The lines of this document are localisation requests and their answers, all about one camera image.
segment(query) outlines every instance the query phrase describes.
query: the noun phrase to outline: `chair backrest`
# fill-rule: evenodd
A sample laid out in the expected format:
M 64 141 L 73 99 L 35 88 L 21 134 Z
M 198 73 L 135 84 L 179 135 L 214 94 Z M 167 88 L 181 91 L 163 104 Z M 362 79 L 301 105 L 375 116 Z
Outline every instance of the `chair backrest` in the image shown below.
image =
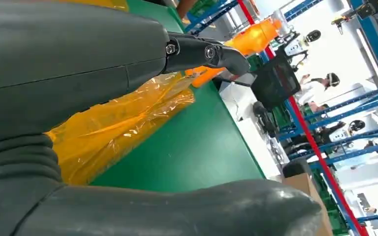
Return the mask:
M 251 89 L 267 110 L 280 105 L 301 89 L 288 57 L 284 54 L 276 55 L 253 73 L 257 78 Z

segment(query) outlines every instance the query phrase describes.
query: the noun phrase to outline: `cardboard box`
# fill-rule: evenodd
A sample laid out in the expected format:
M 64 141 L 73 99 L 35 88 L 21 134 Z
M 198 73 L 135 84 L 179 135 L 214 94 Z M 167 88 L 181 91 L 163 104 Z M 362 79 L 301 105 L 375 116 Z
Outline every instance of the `cardboard box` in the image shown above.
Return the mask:
M 318 192 L 315 189 L 314 184 L 312 183 L 309 175 L 303 173 L 297 176 L 285 178 L 282 181 L 284 184 L 294 187 L 302 192 L 308 194 L 313 198 L 322 208 L 322 223 L 318 229 L 316 236 L 332 236 L 332 227 L 330 223 L 330 218 L 328 217 L 327 208 L 325 208 L 324 203 L 322 202 L 321 197 L 319 197 Z

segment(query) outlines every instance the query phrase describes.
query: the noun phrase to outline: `gray robotic arm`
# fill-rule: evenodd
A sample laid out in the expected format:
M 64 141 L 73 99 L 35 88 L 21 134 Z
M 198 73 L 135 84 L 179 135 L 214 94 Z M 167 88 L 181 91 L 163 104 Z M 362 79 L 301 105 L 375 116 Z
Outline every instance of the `gray robotic arm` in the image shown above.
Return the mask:
M 312 235 L 319 205 L 271 181 L 182 194 L 63 184 L 44 132 L 158 74 L 200 65 L 249 68 L 214 40 L 117 10 L 0 3 L 0 236 Z

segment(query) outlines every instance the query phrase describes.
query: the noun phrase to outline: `yellow plastic film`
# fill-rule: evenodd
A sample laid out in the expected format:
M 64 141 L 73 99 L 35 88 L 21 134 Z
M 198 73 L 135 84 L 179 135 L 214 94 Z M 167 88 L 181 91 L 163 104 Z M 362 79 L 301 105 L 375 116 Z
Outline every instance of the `yellow plastic film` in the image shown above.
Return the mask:
M 192 76 L 160 75 L 138 90 L 77 113 L 48 135 L 65 182 L 87 184 L 194 102 Z
M 110 7 L 110 8 L 128 12 L 128 4 L 126 0 L 59 0 L 59 1 Z

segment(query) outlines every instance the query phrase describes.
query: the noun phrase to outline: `green workbench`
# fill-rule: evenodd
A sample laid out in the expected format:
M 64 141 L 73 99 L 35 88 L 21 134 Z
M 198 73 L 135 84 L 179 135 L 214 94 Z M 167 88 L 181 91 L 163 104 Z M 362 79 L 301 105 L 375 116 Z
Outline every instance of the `green workbench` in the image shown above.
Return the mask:
M 149 13 L 169 31 L 181 32 L 165 7 L 130 0 L 129 8 L 135 14 Z M 193 92 L 195 103 L 91 185 L 181 192 L 264 178 L 213 83 Z

